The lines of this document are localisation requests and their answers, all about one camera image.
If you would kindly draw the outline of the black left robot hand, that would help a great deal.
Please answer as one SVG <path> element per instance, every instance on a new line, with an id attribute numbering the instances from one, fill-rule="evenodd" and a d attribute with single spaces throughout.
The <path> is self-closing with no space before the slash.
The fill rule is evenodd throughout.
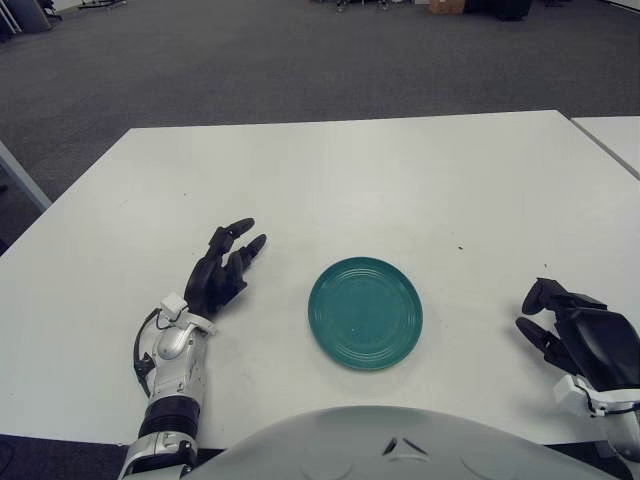
<path id="1" fill-rule="evenodd" d="M 254 225 L 253 218 L 245 218 L 215 230 L 185 287 L 184 300 L 191 313 L 212 320 L 246 288 L 243 275 L 265 246 L 267 236 L 261 234 L 235 251 L 232 247 Z"/>

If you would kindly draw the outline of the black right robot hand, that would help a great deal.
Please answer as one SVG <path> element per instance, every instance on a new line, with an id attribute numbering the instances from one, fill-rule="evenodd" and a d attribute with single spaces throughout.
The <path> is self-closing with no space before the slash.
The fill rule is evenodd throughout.
<path id="1" fill-rule="evenodd" d="M 546 362 L 599 392 L 639 387 L 639 334 L 625 316 L 588 295 L 538 278 L 516 326 Z"/>

